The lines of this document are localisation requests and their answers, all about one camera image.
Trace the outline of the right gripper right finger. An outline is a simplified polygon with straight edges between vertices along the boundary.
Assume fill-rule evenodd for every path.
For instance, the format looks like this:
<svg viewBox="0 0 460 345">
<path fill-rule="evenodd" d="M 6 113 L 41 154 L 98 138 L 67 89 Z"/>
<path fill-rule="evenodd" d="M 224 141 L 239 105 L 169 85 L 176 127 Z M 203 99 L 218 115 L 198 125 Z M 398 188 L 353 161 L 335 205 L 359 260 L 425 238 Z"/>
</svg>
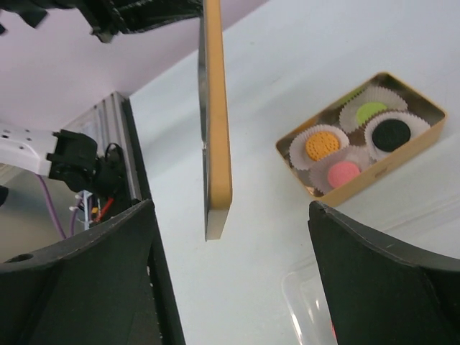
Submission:
<svg viewBox="0 0 460 345">
<path fill-rule="evenodd" d="M 459 260 L 314 201 L 308 229 L 339 344 L 458 344 Z"/>
</svg>

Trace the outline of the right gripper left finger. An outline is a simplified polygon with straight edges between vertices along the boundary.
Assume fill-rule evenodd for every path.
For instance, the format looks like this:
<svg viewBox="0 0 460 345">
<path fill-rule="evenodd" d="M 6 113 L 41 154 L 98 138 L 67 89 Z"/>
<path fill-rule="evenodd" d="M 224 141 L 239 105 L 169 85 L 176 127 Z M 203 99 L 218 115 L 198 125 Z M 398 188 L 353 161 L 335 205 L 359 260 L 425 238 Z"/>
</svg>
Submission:
<svg viewBox="0 0 460 345">
<path fill-rule="evenodd" d="M 155 262 L 146 200 L 90 230 L 1 264 L 3 344 L 174 344 L 175 305 Z"/>
</svg>

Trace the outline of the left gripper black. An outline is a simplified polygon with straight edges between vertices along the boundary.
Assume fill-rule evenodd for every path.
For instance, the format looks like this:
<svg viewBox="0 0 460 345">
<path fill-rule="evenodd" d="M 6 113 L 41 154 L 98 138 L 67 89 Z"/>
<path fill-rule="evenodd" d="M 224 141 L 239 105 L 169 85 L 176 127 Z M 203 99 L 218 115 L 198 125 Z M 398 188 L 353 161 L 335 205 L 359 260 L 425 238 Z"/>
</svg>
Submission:
<svg viewBox="0 0 460 345">
<path fill-rule="evenodd" d="M 102 43 L 114 36 L 139 34 L 158 27 L 203 16 L 202 1 L 111 1 L 56 0 L 2 1 L 1 10 L 19 15 L 36 29 L 53 9 L 77 9 L 91 27 L 91 34 Z"/>
</svg>

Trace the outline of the pink sandwich cookie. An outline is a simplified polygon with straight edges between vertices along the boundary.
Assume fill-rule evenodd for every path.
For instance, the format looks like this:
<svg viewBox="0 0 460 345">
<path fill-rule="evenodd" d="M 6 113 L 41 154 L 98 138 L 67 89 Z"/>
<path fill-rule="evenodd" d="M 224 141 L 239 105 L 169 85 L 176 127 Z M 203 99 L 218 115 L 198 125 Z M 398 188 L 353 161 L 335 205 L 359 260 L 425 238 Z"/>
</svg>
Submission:
<svg viewBox="0 0 460 345">
<path fill-rule="evenodd" d="M 359 166 L 350 161 L 340 161 L 328 169 L 327 180 L 332 188 L 341 187 L 360 174 Z"/>
</svg>

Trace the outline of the orange round biscuit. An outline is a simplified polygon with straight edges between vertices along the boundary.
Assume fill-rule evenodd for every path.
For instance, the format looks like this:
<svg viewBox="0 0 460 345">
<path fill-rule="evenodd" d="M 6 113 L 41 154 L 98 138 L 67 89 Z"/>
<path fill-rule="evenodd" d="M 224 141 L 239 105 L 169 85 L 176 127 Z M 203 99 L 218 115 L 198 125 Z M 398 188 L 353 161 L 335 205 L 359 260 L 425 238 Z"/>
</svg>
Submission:
<svg viewBox="0 0 460 345">
<path fill-rule="evenodd" d="M 305 152 L 313 161 L 322 160 L 340 148 L 339 138 L 334 133 L 327 131 L 316 132 L 310 135 L 305 142 Z"/>
</svg>

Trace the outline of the black sandwich cookie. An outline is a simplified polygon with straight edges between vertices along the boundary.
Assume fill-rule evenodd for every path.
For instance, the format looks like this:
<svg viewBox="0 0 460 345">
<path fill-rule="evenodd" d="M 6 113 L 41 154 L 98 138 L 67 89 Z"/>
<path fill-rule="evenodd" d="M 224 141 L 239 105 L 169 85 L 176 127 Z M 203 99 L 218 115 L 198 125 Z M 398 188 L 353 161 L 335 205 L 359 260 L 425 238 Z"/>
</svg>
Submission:
<svg viewBox="0 0 460 345">
<path fill-rule="evenodd" d="M 410 127 L 399 119 L 386 119 L 372 132 L 372 143 L 383 152 L 393 152 L 411 138 Z"/>
</svg>

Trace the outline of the silver tin lid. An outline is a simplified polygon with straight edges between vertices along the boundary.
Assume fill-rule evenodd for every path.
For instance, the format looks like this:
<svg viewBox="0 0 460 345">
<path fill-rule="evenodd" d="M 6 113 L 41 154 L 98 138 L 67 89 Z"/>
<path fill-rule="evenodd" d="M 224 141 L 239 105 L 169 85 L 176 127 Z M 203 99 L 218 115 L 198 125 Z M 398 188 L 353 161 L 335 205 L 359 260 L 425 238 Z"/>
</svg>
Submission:
<svg viewBox="0 0 460 345">
<path fill-rule="evenodd" d="M 221 2 L 203 2 L 198 46 L 205 240 L 223 234 L 233 198 Z"/>
</svg>

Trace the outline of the green sandwich cookie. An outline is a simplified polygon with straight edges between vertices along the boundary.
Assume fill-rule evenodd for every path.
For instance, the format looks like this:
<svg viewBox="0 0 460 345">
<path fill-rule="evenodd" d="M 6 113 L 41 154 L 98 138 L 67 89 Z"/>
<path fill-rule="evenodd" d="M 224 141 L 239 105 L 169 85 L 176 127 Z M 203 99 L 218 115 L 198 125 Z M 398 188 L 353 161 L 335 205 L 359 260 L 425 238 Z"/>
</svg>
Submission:
<svg viewBox="0 0 460 345">
<path fill-rule="evenodd" d="M 356 122 L 362 125 L 370 120 L 375 114 L 387 110 L 387 106 L 382 102 L 366 102 L 356 110 Z"/>
</svg>

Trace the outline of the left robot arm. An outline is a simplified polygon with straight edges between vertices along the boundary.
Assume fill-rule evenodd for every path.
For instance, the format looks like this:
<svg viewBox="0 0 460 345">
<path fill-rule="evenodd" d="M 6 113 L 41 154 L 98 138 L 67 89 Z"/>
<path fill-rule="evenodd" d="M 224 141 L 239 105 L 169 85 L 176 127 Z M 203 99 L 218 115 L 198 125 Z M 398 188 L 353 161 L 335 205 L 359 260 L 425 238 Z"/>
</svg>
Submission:
<svg viewBox="0 0 460 345">
<path fill-rule="evenodd" d="M 1 10 L 17 14 L 36 29 L 52 9 L 77 9 L 91 34 L 108 44 L 117 34 L 132 35 L 200 17 L 202 1 L 2 1 Z M 123 186 L 126 173 L 121 148 L 98 156 L 89 136 L 61 129 L 35 131 L 1 127 L 1 162 L 35 175 L 63 181 L 74 192 L 87 190 L 109 198 Z"/>
</svg>

